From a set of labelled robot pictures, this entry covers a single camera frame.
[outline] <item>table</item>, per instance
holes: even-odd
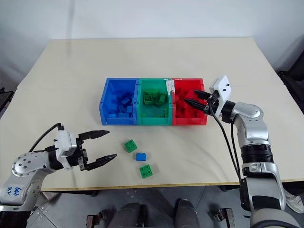
[[[92,161],[118,156],[92,171],[74,167],[48,175],[43,190],[236,184],[225,140],[211,117],[206,126],[102,126],[98,110],[107,77],[201,77],[208,91],[222,75],[232,85],[231,101],[264,110],[282,180],[303,180],[304,116],[252,38],[154,38],[51,40],[0,120],[0,184],[12,161],[58,122],[75,134],[109,130],[83,147]],[[229,124],[224,127],[229,135]],[[55,135],[37,149],[52,145]],[[147,153],[153,176],[141,178],[143,163],[123,149],[129,139]]]

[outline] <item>red bin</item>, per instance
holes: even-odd
[[[193,90],[204,90],[204,82],[201,78],[173,78],[174,90],[172,92],[172,125],[206,125],[207,115],[202,111],[192,108],[184,98],[195,99],[203,104]]]

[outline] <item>white wall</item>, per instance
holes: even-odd
[[[0,84],[15,88],[49,39],[247,36],[289,68],[304,49],[304,1],[0,0]]]

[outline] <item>green building block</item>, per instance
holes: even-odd
[[[139,168],[139,171],[141,172],[142,178],[145,179],[147,177],[150,177],[153,175],[150,165],[144,165]]]
[[[145,105],[152,105],[153,104],[152,96],[151,95],[143,96],[143,102]]]
[[[124,143],[125,148],[127,149],[128,153],[131,153],[132,151],[135,151],[137,149],[137,146],[133,139],[127,141]]]
[[[161,103],[165,103],[165,95],[161,95],[161,97],[160,97],[160,102],[161,102]]]
[[[157,107],[160,107],[162,105],[162,102],[153,100],[153,104],[156,105]]]
[[[152,100],[153,101],[159,101],[160,100],[160,94],[159,93],[152,94]]]

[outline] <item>black wire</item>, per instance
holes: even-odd
[[[231,122],[231,125],[230,125],[230,129],[231,129],[231,141],[232,141],[232,148],[233,148],[233,151],[234,151],[234,156],[235,156],[236,162],[237,162],[237,174],[238,174],[238,177],[240,178],[241,177],[241,171],[240,171],[239,163],[238,163],[238,156],[237,156],[236,145],[234,143],[233,122],[234,122],[234,120]]]
[[[229,150],[229,154],[230,154],[230,157],[231,157],[234,169],[235,169],[235,171],[237,173],[237,177],[238,177],[238,179],[241,179],[240,175],[238,174],[238,169],[237,169],[237,166],[235,164],[235,161],[234,161],[234,158],[233,158],[233,155],[232,155],[231,147],[230,147],[230,144],[229,144],[229,141],[228,141],[225,129],[224,129],[223,125],[220,123],[219,119],[215,116],[215,114],[213,112],[213,109],[212,109],[212,104],[211,103],[208,103],[208,104],[209,104],[209,109],[210,109],[211,115],[213,116],[213,118],[215,119],[215,121],[219,124],[219,127],[221,128],[221,130],[223,132],[223,135],[224,135],[224,138],[226,140],[226,144],[227,144],[227,147],[228,147],[228,150]]]
[[[44,132],[38,139],[37,141],[34,143],[34,145],[30,148],[29,152],[32,152],[35,147],[37,146],[37,144],[41,141],[41,139],[44,138],[44,136],[46,136],[50,131],[52,131],[54,128],[56,127],[60,127],[61,126],[61,123],[57,123],[55,124],[54,126],[52,126],[50,129],[48,129],[46,132]]]

